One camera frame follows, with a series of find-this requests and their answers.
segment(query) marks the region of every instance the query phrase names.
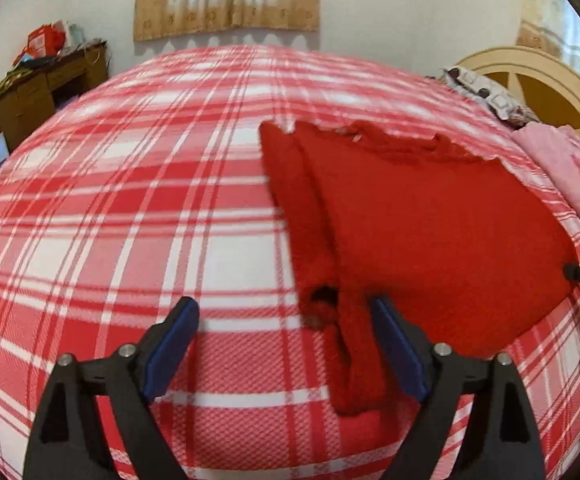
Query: silver bolt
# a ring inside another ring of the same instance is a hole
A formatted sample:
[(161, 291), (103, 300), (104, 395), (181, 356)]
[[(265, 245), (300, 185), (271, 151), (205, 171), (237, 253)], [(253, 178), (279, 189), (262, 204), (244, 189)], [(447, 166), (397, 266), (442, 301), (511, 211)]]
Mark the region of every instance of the silver bolt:
[(435, 345), (435, 354), (441, 357), (448, 357), (452, 353), (452, 347), (448, 343), (437, 343)]
[(74, 357), (72, 354), (63, 354), (61, 357), (58, 358), (57, 364), (58, 366), (67, 366), (74, 361)]
[(497, 355), (497, 361), (499, 362), (500, 365), (510, 366), (512, 364), (512, 357), (503, 352)]
[(121, 357), (132, 357), (135, 351), (136, 347), (133, 344), (128, 343), (127, 345), (123, 345), (121, 348), (119, 348), (119, 355)]

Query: mattress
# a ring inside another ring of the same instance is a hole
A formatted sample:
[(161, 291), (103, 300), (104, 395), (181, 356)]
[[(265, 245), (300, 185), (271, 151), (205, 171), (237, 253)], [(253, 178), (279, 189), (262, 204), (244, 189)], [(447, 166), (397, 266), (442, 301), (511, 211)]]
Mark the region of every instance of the mattress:
[[(263, 46), (184, 50), (110, 79), (58, 112), (0, 170), (0, 470), (22, 476), (57, 357), (106, 356), (182, 295), (199, 333), (152, 412), (191, 478), (379, 478), (417, 405), (339, 417), (318, 331), (299, 316), (257, 129), (364, 119), (441, 133), (499, 157), (572, 236), (580, 220), (486, 110), (372, 62)], [(506, 348), (528, 389), (550, 478), (580, 449), (580, 287)], [(435, 478), (465, 431), (460, 404)], [(106, 434), (134, 478), (109, 406)]]

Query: wooden desk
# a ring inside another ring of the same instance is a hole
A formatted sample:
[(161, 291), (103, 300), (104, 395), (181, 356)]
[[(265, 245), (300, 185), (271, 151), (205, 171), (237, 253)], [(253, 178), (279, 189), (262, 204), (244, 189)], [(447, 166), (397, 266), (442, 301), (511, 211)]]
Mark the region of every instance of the wooden desk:
[(106, 44), (77, 50), (24, 76), (0, 95), (0, 132), (10, 153), (69, 98), (106, 81)]

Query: headboard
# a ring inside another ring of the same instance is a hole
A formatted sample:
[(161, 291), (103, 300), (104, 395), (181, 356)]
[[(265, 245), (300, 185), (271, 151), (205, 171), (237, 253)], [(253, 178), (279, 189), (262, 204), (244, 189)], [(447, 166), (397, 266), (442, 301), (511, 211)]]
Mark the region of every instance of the headboard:
[(541, 50), (503, 46), (483, 50), (457, 63), (508, 88), (552, 126), (569, 124), (580, 135), (580, 76)]

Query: red knit fabric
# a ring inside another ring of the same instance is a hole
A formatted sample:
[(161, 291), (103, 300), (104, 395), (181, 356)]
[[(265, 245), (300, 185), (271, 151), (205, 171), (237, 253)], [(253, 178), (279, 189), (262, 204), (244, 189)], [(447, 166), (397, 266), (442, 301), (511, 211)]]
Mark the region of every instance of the red knit fabric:
[[(561, 225), (498, 159), (361, 121), (346, 133), (260, 127), (299, 305), (324, 324), (331, 401), (353, 414), (388, 388), (368, 295), (388, 294), (431, 341), (486, 357), (572, 291), (561, 268), (577, 258)], [(338, 303), (325, 286), (339, 291)]]

